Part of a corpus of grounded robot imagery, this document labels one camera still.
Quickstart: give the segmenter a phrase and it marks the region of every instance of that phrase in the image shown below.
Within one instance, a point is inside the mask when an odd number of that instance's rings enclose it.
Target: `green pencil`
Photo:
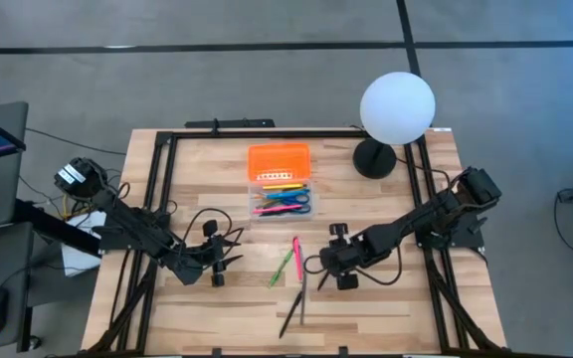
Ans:
[[[290,257],[293,256],[293,249],[291,249],[288,254],[286,254],[285,259],[283,260],[283,262],[280,264],[280,267],[278,268],[278,270],[276,271],[276,273],[274,273],[274,276],[271,277],[271,281],[269,281],[269,288],[273,287],[274,284],[276,284],[276,281],[278,281],[278,278],[280,278],[280,273],[283,272],[283,269],[285,268],[285,266],[288,264],[288,261],[290,260]]]

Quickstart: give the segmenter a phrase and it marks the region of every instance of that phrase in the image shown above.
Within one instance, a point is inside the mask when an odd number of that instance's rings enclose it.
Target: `lamp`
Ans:
[[[353,164],[361,175],[381,179],[397,162],[389,144],[410,143],[430,126],[435,117],[435,95],[418,76],[386,74],[366,89],[359,115],[371,138],[357,145]]]

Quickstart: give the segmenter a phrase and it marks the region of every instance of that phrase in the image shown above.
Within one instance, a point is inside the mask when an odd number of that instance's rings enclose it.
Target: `gray floor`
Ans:
[[[416,41],[573,40],[573,0],[406,2]],[[0,47],[400,41],[399,24],[392,0],[0,0]],[[452,127],[464,164],[486,168],[503,191],[483,232],[509,346],[573,355],[573,253],[552,219],[555,192],[573,186],[573,49],[418,56],[438,100],[435,125]],[[0,103],[26,100],[29,126],[124,150],[133,128],[187,120],[358,123],[365,87],[408,69],[403,50],[0,55]],[[27,143],[22,175],[49,195],[73,156],[122,166],[34,133]],[[20,196],[41,199],[24,187]],[[559,222],[573,242],[573,205],[559,208]],[[38,314],[46,349],[25,356],[76,351],[81,334],[59,334],[54,312],[83,332],[91,294]]]

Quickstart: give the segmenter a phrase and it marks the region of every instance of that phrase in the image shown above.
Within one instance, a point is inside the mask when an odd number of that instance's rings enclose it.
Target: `black lamp base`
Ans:
[[[353,152],[353,165],[366,178],[384,178],[393,171],[396,163],[397,155],[393,148],[373,138],[359,143]]]

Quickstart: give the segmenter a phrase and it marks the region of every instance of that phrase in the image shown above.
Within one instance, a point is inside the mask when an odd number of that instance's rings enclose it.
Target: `black pen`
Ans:
[[[295,312],[295,308],[299,305],[299,302],[301,300],[302,300],[302,291],[297,293],[297,297],[295,298],[295,301],[293,302],[293,306],[291,306],[290,310],[288,311],[288,315],[286,316],[285,324],[283,324],[283,328],[280,330],[280,338],[282,338],[285,335],[285,332],[287,331],[288,322],[290,321],[290,318],[293,316],[293,313]]]

